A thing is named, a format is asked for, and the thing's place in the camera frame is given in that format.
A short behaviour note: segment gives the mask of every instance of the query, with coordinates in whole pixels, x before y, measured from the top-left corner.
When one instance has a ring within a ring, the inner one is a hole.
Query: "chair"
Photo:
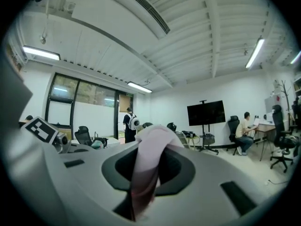
[[[289,149],[294,148],[295,146],[299,146],[299,139],[297,141],[294,141],[292,139],[286,138],[286,135],[291,135],[293,132],[293,129],[296,128],[296,126],[290,126],[288,131],[285,131],[284,128],[284,123],[283,123],[283,115],[282,115],[282,109],[281,106],[279,105],[274,105],[273,106],[273,121],[275,124],[276,128],[276,136],[274,140],[274,145],[276,147],[279,147],[282,149],[282,156],[271,156],[270,161],[273,159],[277,159],[276,162],[274,162],[271,165],[271,169],[273,168],[274,165],[278,164],[279,162],[282,162],[285,170],[284,173],[287,171],[287,165],[285,161],[291,161],[291,165],[293,164],[293,160],[291,158],[284,157],[284,155],[289,155],[290,151]]]
[[[295,119],[295,124],[297,125],[297,130],[301,129],[301,109],[297,101],[293,102],[292,109],[293,109],[293,117]]]
[[[241,143],[240,141],[237,141],[236,138],[235,138],[236,129],[237,129],[238,125],[239,125],[238,117],[236,115],[231,116],[230,121],[228,121],[228,126],[229,126],[229,129],[230,129],[229,140],[231,142],[234,142],[234,147],[235,147],[233,155],[235,155],[237,147],[243,145],[243,143]]]
[[[80,144],[92,145],[92,140],[89,134],[89,129],[86,126],[80,126],[79,130],[74,133],[76,139]]]

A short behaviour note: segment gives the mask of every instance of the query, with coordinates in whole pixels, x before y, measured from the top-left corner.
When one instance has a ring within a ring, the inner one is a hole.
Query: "black opening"
[[[130,191],[137,152],[137,147],[129,148],[103,163],[103,175],[115,189]],[[190,184],[195,175],[193,163],[168,148],[164,149],[160,157],[158,169],[161,185],[156,188],[156,196],[179,193]]]

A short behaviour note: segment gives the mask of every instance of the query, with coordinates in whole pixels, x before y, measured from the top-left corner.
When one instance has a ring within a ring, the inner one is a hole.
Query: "man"
[[[250,113],[245,113],[245,118],[240,122],[240,124],[237,126],[236,129],[236,135],[235,138],[237,141],[240,141],[243,143],[242,146],[239,146],[237,148],[238,153],[242,156],[246,156],[246,150],[249,149],[249,147],[253,144],[253,138],[248,137],[247,135],[251,130],[254,130],[257,128],[257,126],[254,126],[252,128],[248,128],[248,121],[250,120]]]
[[[135,141],[136,130],[131,130],[128,126],[131,117],[136,117],[131,108],[127,108],[127,114],[123,118],[123,124],[126,126],[124,137],[125,143]]]

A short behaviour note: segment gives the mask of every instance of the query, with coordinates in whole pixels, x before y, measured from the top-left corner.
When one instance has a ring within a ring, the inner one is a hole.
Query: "ceiling light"
[[[300,57],[301,51],[297,54],[297,56],[291,61],[291,64],[295,63],[297,59]]]
[[[57,88],[57,87],[55,87],[54,89],[56,89],[56,90],[60,90],[60,91],[65,91],[65,92],[68,92],[68,90],[66,90],[66,89],[60,89],[60,88]]]
[[[151,93],[151,92],[152,92],[150,89],[144,88],[144,87],[142,87],[142,86],[140,86],[140,85],[137,85],[137,84],[135,84],[135,83],[133,83],[133,82],[129,82],[129,83],[127,83],[127,84],[128,84],[129,86],[131,86],[131,87],[134,87],[134,88],[136,88],[136,89],[142,90],[142,91],[147,92],[147,93]]]
[[[258,55],[260,49],[262,48],[263,42],[264,42],[264,39],[258,39],[257,44],[256,44],[256,48],[253,51],[248,63],[246,64],[246,68],[251,67],[251,65],[254,62],[256,56]]]
[[[57,53],[53,53],[53,52],[49,52],[46,50],[42,50],[39,48],[32,48],[29,46],[23,46],[23,50],[25,53],[29,53],[29,54],[34,54],[34,55],[39,55],[39,56],[43,56],[46,58],[51,58],[51,59],[55,59],[55,60],[60,60],[60,55]]]

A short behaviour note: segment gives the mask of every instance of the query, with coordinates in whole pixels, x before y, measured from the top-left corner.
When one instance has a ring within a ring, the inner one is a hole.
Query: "fabric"
[[[236,128],[235,138],[240,138],[244,135],[244,130],[248,128],[248,121],[246,119],[243,119],[240,124]]]
[[[131,130],[128,127],[128,123],[130,122],[130,117],[128,114],[126,114],[123,118],[123,124],[126,125],[126,130],[124,132],[124,137],[125,137],[125,143],[129,143],[132,141],[135,141],[135,135],[136,135],[136,130]]]
[[[236,138],[236,140],[243,143],[243,145],[241,145],[240,147],[241,147],[241,151],[244,153],[250,148],[250,146],[253,145],[253,142],[254,142],[252,137],[245,136],[245,135],[243,135],[242,137]]]
[[[133,221],[152,202],[158,183],[158,164],[161,154],[167,145],[184,147],[176,134],[164,126],[149,126],[136,135],[139,142],[131,180],[131,197],[133,206]]]

